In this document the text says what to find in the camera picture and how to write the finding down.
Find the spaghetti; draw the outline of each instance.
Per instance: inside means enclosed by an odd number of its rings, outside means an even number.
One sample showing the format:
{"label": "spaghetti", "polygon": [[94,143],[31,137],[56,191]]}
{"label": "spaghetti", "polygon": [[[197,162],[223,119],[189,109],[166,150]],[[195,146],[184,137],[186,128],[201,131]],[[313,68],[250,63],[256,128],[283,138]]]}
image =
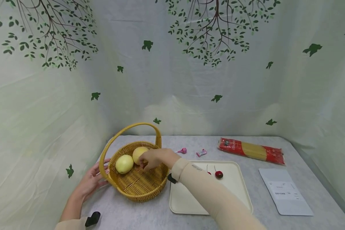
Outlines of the spaghetti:
{"label": "spaghetti", "polygon": [[218,143],[218,149],[224,152],[250,157],[257,160],[264,160],[279,165],[285,165],[284,154],[282,153],[281,149],[277,148],[221,138]]}

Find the white tray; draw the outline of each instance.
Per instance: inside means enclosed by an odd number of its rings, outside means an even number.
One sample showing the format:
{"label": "white tray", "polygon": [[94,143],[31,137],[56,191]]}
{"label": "white tray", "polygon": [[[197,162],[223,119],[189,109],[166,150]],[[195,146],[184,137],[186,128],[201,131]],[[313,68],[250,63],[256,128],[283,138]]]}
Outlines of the white tray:
{"label": "white tray", "polygon": [[[206,166],[208,165],[208,171],[211,172],[213,177],[215,173],[214,166],[216,166],[216,170],[224,174],[224,177],[220,180],[218,179],[218,182],[235,194],[250,212],[253,213],[252,202],[250,201],[243,175],[237,163],[233,161],[212,160],[191,160],[191,162],[203,170],[206,170]],[[208,215],[207,211],[198,203],[182,183],[170,184],[170,209],[173,213]]]}

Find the hand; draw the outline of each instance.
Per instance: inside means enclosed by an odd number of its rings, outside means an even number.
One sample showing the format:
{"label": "hand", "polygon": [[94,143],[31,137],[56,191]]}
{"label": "hand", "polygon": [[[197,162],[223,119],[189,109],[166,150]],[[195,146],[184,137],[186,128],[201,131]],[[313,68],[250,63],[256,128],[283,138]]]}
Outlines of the hand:
{"label": "hand", "polygon": [[141,168],[147,172],[150,169],[156,168],[161,163],[171,169],[179,158],[180,156],[171,149],[150,149],[139,157],[139,163]]}
{"label": "hand", "polygon": [[[110,161],[109,159],[105,159],[104,164],[108,163]],[[106,170],[106,173],[108,174],[110,171],[107,169],[107,165],[104,166],[104,169]],[[95,165],[90,168],[86,174],[81,179],[78,186],[74,189],[73,194],[76,196],[79,196],[83,199],[83,202],[86,201],[89,197],[95,193],[95,191],[102,187],[107,185],[108,181],[101,181],[103,176],[100,174],[100,168],[99,168],[99,162],[97,162]]]}

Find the white paper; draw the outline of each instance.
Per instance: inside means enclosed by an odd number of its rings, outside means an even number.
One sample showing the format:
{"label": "white paper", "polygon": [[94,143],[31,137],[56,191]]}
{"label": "white paper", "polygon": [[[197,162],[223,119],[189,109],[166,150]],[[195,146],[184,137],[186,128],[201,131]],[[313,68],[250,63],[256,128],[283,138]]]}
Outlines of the white paper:
{"label": "white paper", "polygon": [[300,194],[287,170],[259,169],[276,208],[281,215],[313,216],[313,211]]}
{"label": "white paper", "polygon": [[296,186],[291,182],[285,181],[270,181],[270,189],[274,194],[275,199],[279,200],[299,200],[303,201],[303,197],[296,189]]}

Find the wicker basket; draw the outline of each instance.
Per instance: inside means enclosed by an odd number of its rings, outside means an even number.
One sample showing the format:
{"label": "wicker basket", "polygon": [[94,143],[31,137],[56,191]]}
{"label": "wicker basket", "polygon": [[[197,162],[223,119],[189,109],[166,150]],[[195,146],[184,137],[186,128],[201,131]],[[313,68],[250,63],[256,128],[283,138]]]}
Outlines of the wicker basket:
{"label": "wicker basket", "polygon": [[[110,173],[107,175],[104,169],[103,162],[105,160],[105,155],[110,145],[114,140],[120,136],[124,131],[133,128],[135,126],[148,125],[155,129],[156,131],[156,143],[150,143],[146,141],[136,141],[129,143],[128,145],[120,148],[111,158],[109,162],[108,169]],[[133,151],[137,147],[144,146],[148,149],[159,149],[161,148],[161,133],[152,124],[149,123],[136,123],[126,128],[123,128],[119,133],[117,133],[105,146],[102,151],[100,159],[100,173],[102,176],[109,181],[112,186],[114,186],[121,194],[126,196],[128,199],[135,202],[145,202],[149,201],[162,191],[165,187],[167,181],[167,175],[169,169],[164,164],[160,164],[155,169],[151,169],[149,172],[144,172],[139,165],[134,164],[133,168],[127,174],[119,174],[115,169],[115,163],[119,157],[124,154],[133,155]]]}

